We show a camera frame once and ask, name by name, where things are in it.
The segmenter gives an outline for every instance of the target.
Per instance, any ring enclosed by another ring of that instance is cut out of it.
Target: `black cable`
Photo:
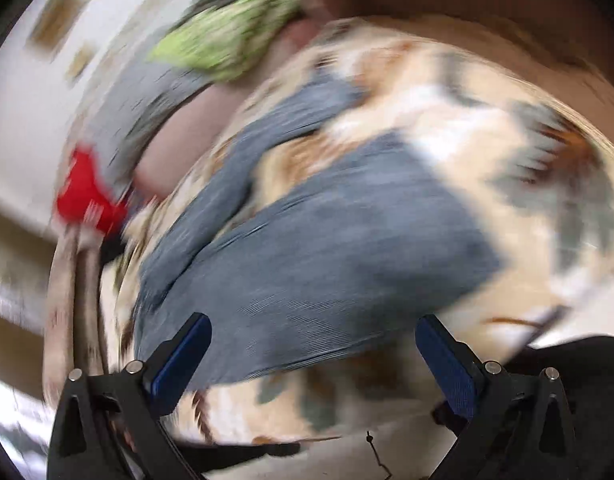
[[[387,478],[385,478],[385,480],[389,480],[393,475],[391,474],[391,471],[389,471],[389,468],[381,462],[381,458],[378,456],[378,452],[376,451],[376,448],[373,447],[373,442],[372,442],[373,436],[369,434],[369,431],[367,431],[366,440],[367,442],[369,442],[369,445],[372,447],[373,455],[376,457],[376,462],[378,463],[378,466],[382,467],[387,472]]]

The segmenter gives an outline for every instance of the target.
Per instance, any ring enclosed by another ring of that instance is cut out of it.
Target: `patterned fabric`
[[[225,5],[228,1],[199,0],[202,10],[165,36],[152,59],[202,70],[215,81],[234,80],[254,67],[300,3],[236,0]]]
[[[505,360],[541,312],[584,305],[614,274],[614,149],[602,134],[500,66],[408,33],[406,22],[388,23],[356,20],[333,38],[325,31],[328,41],[297,54],[245,102],[167,200],[130,223],[127,251],[105,268],[100,288],[111,369],[135,355],[130,320],[140,265],[222,167],[238,132],[296,92],[316,65],[353,80],[367,98],[311,136],[268,150],[247,202],[217,237],[397,128],[404,145],[466,204],[504,262],[441,316],[481,359]],[[500,332],[504,320],[516,323]],[[433,378],[404,336],[354,357],[188,392],[166,425],[192,441],[287,442],[426,412],[437,400]]]

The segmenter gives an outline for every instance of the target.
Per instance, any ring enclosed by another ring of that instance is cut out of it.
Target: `red cloth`
[[[114,204],[97,182],[94,154],[77,146],[72,153],[65,185],[56,198],[56,210],[69,223],[85,224],[104,234],[119,231],[127,217],[127,203]]]

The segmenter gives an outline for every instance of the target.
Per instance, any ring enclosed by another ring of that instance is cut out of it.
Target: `lime green fabric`
[[[300,0],[237,0],[210,7],[172,30],[150,58],[231,81],[260,60]]]

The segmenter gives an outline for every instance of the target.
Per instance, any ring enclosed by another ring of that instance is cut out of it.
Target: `white surface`
[[[26,46],[47,0],[34,0],[0,49],[0,209],[49,235],[63,144],[87,82],[143,0],[89,0],[52,60]],[[72,85],[65,73],[84,43],[97,55]]]

